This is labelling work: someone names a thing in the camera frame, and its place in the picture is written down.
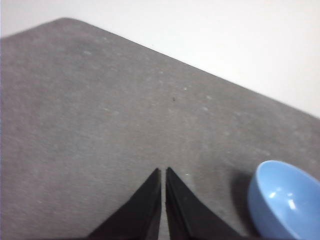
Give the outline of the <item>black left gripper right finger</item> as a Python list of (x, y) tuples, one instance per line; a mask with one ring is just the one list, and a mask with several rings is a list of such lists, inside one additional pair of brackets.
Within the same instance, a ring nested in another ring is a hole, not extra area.
[(165, 205), (172, 240), (245, 239), (204, 205), (170, 167), (166, 170)]

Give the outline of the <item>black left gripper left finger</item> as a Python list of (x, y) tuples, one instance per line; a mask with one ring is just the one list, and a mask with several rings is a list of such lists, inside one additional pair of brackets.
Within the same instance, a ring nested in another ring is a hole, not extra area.
[(157, 240), (161, 212), (161, 170), (156, 168), (131, 198), (87, 238), (89, 240)]

